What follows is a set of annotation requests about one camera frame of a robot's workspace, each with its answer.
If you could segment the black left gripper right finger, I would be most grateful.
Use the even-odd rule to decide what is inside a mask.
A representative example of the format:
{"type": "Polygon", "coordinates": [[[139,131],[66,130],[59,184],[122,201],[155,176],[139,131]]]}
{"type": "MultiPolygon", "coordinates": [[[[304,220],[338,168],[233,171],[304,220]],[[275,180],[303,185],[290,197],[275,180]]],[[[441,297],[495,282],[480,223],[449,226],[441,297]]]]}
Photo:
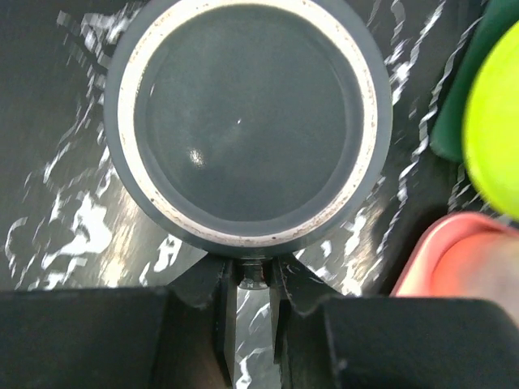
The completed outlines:
{"type": "Polygon", "coordinates": [[[293,257],[272,261],[284,388],[515,388],[518,330],[490,301],[346,297],[293,257]]]}

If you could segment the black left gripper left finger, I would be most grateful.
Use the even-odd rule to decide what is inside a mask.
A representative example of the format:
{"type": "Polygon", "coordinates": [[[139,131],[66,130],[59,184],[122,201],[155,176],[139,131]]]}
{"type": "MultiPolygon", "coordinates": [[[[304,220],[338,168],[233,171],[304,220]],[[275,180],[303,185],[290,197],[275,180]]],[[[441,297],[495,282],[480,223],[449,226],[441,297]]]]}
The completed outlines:
{"type": "Polygon", "coordinates": [[[233,264],[202,259],[171,284],[1,295],[4,388],[229,388],[233,264]]]}

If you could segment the grey ceramic mug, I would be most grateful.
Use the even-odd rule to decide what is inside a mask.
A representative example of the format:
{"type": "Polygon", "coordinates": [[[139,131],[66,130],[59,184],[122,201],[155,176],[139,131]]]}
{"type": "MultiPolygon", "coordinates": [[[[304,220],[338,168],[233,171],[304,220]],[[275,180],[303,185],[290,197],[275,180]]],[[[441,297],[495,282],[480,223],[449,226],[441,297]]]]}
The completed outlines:
{"type": "Polygon", "coordinates": [[[388,73],[344,1],[151,1],[120,38],[104,124],[139,207],[231,259],[306,248],[374,188],[388,73]]]}

